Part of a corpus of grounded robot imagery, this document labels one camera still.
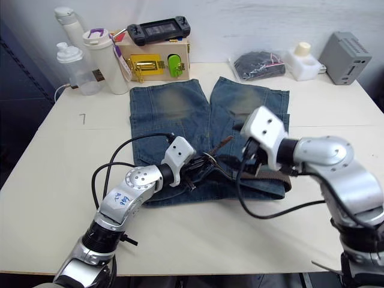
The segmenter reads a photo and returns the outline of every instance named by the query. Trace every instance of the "blue jeans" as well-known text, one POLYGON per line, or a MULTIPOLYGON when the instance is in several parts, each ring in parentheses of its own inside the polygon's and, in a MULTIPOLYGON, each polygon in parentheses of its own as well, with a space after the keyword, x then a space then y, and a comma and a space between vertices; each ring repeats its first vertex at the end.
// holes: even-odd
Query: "blue jeans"
MULTIPOLYGON (((223 139, 233 136, 218 154, 241 159, 245 139, 232 127, 244 122, 256 108, 264 105, 289 126, 289 91, 243 85, 223 77, 219 78, 212 94, 211 104, 204 96, 196 79, 130 91, 132 136, 148 133, 174 133, 185 137, 197 154, 208 152, 223 139)), ((160 164, 168 143, 160 137, 133 142, 134 163, 138 166, 160 164)), ((223 164, 225 173, 207 165, 191 180, 197 187, 182 183, 166 187, 145 204, 165 206, 188 202, 201 202, 223 198, 235 198, 233 178, 236 171, 223 164)), ((248 199, 282 199, 289 185, 276 179, 242 179, 242 190, 248 199)))

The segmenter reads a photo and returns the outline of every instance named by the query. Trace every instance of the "white table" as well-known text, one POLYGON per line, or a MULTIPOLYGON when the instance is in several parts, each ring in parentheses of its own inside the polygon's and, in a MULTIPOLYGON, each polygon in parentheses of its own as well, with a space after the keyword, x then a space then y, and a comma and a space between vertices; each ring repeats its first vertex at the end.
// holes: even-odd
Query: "white table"
MULTIPOLYGON (((192 64, 206 96, 219 76, 234 79, 227 64, 192 64)), ((165 82, 132 83, 137 86, 165 82)), ((253 82, 290 90, 290 136, 338 135, 384 183, 384 116, 355 82, 335 86, 327 75, 296 82, 289 75, 253 82)), ((0 271, 54 274, 90 225, 95 208, 91 176, 131 137, 129 94, 107 87, 84 97, 66 89, 36 132, 0 192, 0 271)), ((131 148, 117 160, 132 161, 131 148)), ((110 187, 126 167, 114 167, 110 187)), ((101 196, 103 176, 97 179, 101 196)), ((310 178, 292 179, 284 200, 249 202, 260 214, 321 199, 310 178)), ((238 201, 142 208, 128 227, 138 247, 119 244, 119 275, 256 274, 321 271, 315 260, 340 268, 338 232, 325 205, 273 220, 248 216, 238 201)))

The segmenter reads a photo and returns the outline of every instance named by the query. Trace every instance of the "jeans pocket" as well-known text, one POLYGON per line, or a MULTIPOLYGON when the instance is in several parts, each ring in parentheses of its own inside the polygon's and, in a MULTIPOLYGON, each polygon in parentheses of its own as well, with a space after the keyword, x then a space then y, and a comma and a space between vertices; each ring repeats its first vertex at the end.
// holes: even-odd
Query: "jeans pocket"
MULTIPOLYGON (((135 130, 133 137, 151 133, 173 133, 175 136, 185 137, 182 122, 179 121, 168 121, 153 125, 151 128, 138 128, 135 130)), ((160 164, 169 144, 166 138, 161 136, 144 138, 133 142, 135 165, 146 166, 160 164)))

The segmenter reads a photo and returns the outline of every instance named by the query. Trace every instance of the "white cup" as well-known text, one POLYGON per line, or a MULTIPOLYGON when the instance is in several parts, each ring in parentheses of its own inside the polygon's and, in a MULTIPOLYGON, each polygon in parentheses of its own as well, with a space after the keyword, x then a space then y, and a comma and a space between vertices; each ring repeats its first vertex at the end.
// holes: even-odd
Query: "white cup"
POLYGON ((106 83, 114 94, 128 92, 119 62, 113 52, 113 43, 106 29, 92 29, 83 34, 84 46, 89 49, 92 59, 98 65, 106 83))

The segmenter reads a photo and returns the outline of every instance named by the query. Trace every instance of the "white plastic container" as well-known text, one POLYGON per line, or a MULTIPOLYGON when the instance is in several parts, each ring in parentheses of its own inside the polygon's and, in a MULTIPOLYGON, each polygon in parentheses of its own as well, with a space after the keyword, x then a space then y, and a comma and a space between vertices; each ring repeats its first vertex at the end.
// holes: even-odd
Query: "white plastic container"
POLYGON ((100 85, 83 59, 83 52, 77 47, 68 46, 65 42, 56 46, 59 49, 57 59, 67 69, 71 86, 78 86, 83 95, 93 95, 100 91, 100 85))
POLYGON ((321 68, 321 63, 310 54, 311 45, 300 42, 295 50, 287 52, 284 62, 297 81, 314 79, 321 68))
POLYGON ((114 94, 128 92, 119 62, 113 51, 113 43, 106 29, 92 29, 83 34, 84 45, 89 49, 110 90, 114 94))
POLYGON ((96 70, 97 65, 92 60, 91 54, 89 54, 89 51, 84 46, 84 29, 81 26, 80 22, 77 20, 73 9, 68 7, 56 7, 55 16, 57 21, 62 25, 64 31, 67 33, 71 44, 83 51, 83 58, 85 59, 91 70, 96 70))

